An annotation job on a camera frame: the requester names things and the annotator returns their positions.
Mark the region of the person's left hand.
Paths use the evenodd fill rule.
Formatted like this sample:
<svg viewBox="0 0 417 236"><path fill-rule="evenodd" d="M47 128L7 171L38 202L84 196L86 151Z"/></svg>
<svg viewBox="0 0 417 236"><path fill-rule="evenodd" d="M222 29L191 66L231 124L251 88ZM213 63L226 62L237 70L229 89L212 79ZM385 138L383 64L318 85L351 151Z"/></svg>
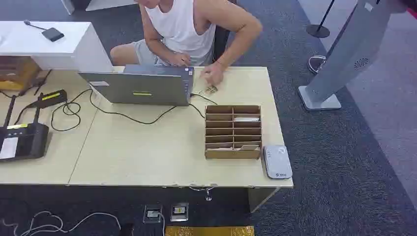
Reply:
<svg viewBox="0 0 417 236"><path fill-rule="evenodd" d="M204 67L200 73L200 78L204 79L209 86L216 87L223 81L224 72L225 68L216 61Z"/></svg>

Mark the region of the person's right hand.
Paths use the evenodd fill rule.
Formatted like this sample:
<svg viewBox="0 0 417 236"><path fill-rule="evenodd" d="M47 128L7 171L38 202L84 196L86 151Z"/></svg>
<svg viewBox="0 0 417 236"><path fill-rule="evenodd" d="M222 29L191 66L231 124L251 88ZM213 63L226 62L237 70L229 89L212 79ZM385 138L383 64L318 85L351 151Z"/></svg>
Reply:
<svg viewBox="0 0 417 236"><path fill-rule="evenodd" d="M191 57L188 54L172 52L167 57L168 63L172 66L190 66Z"/></svg>

